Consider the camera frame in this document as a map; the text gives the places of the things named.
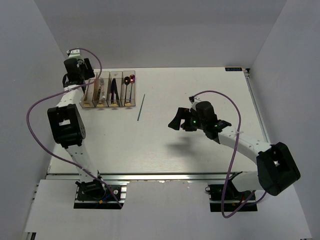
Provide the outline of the pink handled fork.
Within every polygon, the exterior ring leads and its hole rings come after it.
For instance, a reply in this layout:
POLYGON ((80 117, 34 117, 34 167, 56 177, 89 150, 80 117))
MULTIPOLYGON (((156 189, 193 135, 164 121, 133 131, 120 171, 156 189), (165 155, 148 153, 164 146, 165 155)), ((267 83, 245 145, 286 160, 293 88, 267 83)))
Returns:
POLYGON ((99 99, 102 101, 105 99, 105 87, 104 87, 104 79, 100 79, 100 97, 99 99))

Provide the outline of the orange chopstick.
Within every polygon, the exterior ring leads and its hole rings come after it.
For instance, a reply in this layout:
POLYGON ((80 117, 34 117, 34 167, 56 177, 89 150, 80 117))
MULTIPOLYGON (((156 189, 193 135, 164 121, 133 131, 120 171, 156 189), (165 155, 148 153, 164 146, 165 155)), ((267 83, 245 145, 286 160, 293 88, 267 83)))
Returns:
POLYGON ((85 88, 85 93, 84 93, 84 96, 83 96, 83 100, 84 100, 84 101, 87 101, 87 99, 88 99, 88 93, 89 93, 89 88, 90 88, 91 79, 89 79, 86 83, 87 83, 88 85, 87 85, 86 88, 85 88))
POLYGON ((99 88, 99 78, 98 78, 98 73, 96 73, 94 78, 94 84, 93 84, 93 95, 92 95, 93 102, 97 100, 98 88, 99 88))

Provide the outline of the dark blue plastic knife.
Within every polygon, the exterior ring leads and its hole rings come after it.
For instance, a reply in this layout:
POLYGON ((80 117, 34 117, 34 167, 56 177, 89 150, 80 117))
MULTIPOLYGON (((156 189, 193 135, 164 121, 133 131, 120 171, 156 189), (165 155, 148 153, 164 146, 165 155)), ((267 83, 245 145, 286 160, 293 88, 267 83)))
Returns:
POLYGON ((113 104, 114 103, 114 97, 116 96, 116 94, 114 93, 114 81, 112 79, 111 82, 111 88, 110 88, 110 92, 111 92, 111 97, 110 97, 110 102, 113 104))

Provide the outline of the black plastic knife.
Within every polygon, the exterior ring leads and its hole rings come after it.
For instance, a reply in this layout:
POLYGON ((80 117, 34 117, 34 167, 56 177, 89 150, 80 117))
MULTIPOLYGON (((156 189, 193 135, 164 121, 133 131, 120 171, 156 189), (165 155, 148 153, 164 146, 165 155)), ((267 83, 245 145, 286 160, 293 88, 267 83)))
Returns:
POLYGON ((118 93, 118 88, 117 88, 117 81, 116 81, 116 79, 114 78, 113 79, 113 81, 114 81, 114 88, 113 88, 113 91, 114 91, 114 93, 115 93, 115 98, 116 98, 116 100, 117 100, 117 102, 119 103, 119 101, 120 101, 120 98, 119 98, 119 93, 118 93))

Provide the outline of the black spoon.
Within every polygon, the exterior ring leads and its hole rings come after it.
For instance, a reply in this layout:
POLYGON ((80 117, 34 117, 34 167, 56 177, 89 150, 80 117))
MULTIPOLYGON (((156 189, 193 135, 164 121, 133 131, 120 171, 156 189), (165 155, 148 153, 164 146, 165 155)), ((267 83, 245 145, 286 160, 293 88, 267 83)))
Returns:
POLYGON ((124 84, 125 84, 125 95, 124 95, 124 99, 126 100, 127 99, 127 90, 128 90, 128 85, 131 83, 131 80, 130 80, 130 77, 129 76, 126 76, 124 78, 124 84))

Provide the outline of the iridescent red spoon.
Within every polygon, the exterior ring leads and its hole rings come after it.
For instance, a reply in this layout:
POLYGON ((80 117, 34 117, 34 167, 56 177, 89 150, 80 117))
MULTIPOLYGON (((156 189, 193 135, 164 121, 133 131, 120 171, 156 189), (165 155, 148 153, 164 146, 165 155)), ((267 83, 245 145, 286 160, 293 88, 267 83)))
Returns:
POLYGON ((134 75, 134 74, 131 74, 131 75, 129 76, 129 80, 130 80, 130 84, 131 84, 129 101, 131 102, 131 100, 132 100, 132 94, 133 94, 133 85, 134 85, 135 80, 136 80, 135 75, 134 75))

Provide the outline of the teal chopstick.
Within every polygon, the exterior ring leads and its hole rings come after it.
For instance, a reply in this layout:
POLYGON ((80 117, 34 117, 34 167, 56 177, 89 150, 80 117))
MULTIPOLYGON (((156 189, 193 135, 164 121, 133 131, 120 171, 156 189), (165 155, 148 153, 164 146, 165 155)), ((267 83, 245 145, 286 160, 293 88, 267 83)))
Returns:
POLYGON ((143 105, 144 105, 144 101, 145 101, 145 96, 146 96, 146 94, 144 93, 142 101, 141 101, 141 105, 139 108, 138 116, 137 116, 137 122, 140 120, 140 117, 141 117, 141 113, 142 113, 142 109, 143 109, 143 105))

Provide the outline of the silver fork dark handle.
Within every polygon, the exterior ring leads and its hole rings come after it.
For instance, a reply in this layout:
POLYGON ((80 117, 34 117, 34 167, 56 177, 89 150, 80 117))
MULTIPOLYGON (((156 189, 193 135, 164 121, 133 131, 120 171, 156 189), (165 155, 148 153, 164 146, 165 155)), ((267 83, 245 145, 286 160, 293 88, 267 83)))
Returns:
POLYGON ((102 88, 103 88, 103 85, 104 85, 104 81, 102 78, 99 79, 99 87, 98 87, 98 90, 97 90, 97 97, 96 97, 96 100, 99 101, 100 100, 100 97, 102 95, 102 88))

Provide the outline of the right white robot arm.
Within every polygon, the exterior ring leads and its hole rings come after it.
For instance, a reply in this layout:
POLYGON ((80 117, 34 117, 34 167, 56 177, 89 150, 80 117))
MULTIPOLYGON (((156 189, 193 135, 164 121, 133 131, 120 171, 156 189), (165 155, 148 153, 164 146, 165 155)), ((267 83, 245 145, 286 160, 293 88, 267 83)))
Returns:
POLYGON ((226 195, 236 200, 245 191, 264 190, 272 196, 297 182, 301 173, 293 156, 282 142, 271 144, 237 131, 231 123, 218 119, 212 104, 190 97, 191 107, 180 107, 168 127, 186 132, 202 130, 207 138, 236 151, 256 164, 255 171, 231 176, 226 195))

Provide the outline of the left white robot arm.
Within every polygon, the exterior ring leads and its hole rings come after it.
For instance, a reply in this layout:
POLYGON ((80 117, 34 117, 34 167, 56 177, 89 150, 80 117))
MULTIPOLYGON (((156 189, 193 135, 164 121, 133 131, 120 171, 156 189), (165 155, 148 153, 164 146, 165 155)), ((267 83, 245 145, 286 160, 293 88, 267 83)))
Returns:
POLYGON ((79 173, 79 182, 84 184, 93 182, 99 173, 85 146, 86 129, 77 104, 85 95, 86 80, 95 77, 95 73, 80 49, 68 50, 67 55, 63 62, 66 74, 62 78, 65 93, 55 107, 47 110, 47 116, 54 141, 69 154, 79 173))

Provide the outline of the clear container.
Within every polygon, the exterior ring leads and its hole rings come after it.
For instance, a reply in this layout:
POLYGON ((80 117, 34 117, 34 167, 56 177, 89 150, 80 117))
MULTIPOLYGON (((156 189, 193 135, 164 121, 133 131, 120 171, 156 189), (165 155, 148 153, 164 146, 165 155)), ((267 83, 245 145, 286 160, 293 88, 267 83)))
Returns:
POLYGON ((122 106, 123 107, 134 107, 136 105, 136 72, 134 70, 125 70, 122 71, 122 88, 121 88, 121 100, 122 100, 122 106), (133 92, 132 92, 132 99, 130 101, 130 91, 131 91, 131 83, 127 87, 127 99, 125 99, 125 89, 126 86, 124 84, 124 78, 130 77, 130 75, 135 75, 135 83, 133 84, 133 92))
POLYGON ((88 80, 85 80, 85 83, 86 84, 90 83, 90 85, 87 85, 85 87, 84 96, 80 99, 79 104, 82 108, 94 108, 95 107, 95 105, 93 103, 93 98, 94 98, 94 93, 95 93, 94 81, 96 80, 96 77, 97 77, 97 73, 95 72, 94 77, 89 78, 88 80))
POLYGON ((119 108, 122 107, 122 83, 123 83, 123 74, 121 71, 111 71, 109 73, 109 82, 108 82, 108 106, 111 108, 119 108), (116 79, 117 91, 119 95, 119 102, 117 102, 116 97, 114 96, 114 103, 111 103, 111 85, 113 78, 116 79))
POLYGON ((99 79, 104 79, 104 96, 105 96, 105 99, 103 100, 99 100, 99 101, 93 101, 94 103, 94 106, 96 108, 104 108, 104 107, 108 107, 108 86, 109 86, 109 76, 110 76, 110 72, 109 71, 103 71, 100 75, 100 77, 98 78, 99 79))

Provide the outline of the blue logo sticker right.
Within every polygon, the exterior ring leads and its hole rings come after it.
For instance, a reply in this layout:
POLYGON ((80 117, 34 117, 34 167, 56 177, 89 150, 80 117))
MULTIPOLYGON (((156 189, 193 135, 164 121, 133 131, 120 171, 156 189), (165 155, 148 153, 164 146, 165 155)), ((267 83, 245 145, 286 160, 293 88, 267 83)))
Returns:
POLYGON ((225 67, 226 72, 242 72, 243 69, 241 67, 225 67))

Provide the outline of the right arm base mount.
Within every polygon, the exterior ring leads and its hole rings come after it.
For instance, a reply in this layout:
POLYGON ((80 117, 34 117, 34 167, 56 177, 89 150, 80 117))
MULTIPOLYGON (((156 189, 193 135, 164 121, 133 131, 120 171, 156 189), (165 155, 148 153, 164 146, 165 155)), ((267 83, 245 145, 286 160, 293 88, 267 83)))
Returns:
MULTIPOLYGON (((212 213, 221 212, 223 186, 223 184, 210 184, 205 188, 205 192, 209 195, 209 205, 212 213)), ((251 191, 249 190, 239 192, 234 186, 228 186, 224 197, 224 211, 233 212, 250 196, 250 194, 251 191)), ((258 207, 255 201, 256 196, 253 195, 239 211, 257 212, 258 207)))

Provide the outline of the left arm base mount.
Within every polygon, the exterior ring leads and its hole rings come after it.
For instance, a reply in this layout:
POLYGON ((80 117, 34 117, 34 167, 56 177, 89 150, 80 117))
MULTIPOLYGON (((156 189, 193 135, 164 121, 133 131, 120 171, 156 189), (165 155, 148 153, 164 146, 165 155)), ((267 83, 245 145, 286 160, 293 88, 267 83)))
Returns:
POLYGON ((121 210, 124 205, 120 184, 111 184, 108 188, 96 179, 91 182, 76 181, 75 184, 74 209, 121 210))

